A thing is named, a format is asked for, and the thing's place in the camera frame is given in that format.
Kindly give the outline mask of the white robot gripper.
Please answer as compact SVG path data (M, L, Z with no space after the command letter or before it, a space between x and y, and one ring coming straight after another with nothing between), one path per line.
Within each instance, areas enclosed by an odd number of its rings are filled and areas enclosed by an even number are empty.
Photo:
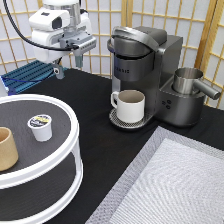
M72 52L60 46L61 38L73 37L81 32L92 35L88 13L79 7L42 7L29 18L29 23L33 29L32 41L53 47L53 50L34 48L36 59L44 63L51 63ZM75 54L75 63L77 68L83 67L82 54ZM53 70L57 79L64 78L61 65L54 64Z

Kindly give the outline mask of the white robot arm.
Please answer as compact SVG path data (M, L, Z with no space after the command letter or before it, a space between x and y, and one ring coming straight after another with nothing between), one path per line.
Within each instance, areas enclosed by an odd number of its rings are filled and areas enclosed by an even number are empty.
M75 65L83 67L83 54L96 47L88 12L79 0L43 0L43 6L29 18L37 60L51 63L58 79L64 78L60 60L73 53Z

